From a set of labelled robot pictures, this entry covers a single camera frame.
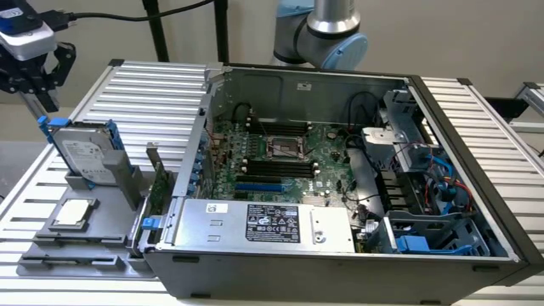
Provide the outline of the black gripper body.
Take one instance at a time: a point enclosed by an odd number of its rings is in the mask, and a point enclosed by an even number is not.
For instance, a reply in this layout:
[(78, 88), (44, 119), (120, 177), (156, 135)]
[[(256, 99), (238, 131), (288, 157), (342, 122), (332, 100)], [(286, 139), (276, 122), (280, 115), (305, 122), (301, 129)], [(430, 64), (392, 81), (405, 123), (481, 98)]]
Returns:
[(14, 94), (42, 93), (60, 85), (56, 74), (45, 71), (48, 55), (20, 61), (1, 47), (1, 91)]

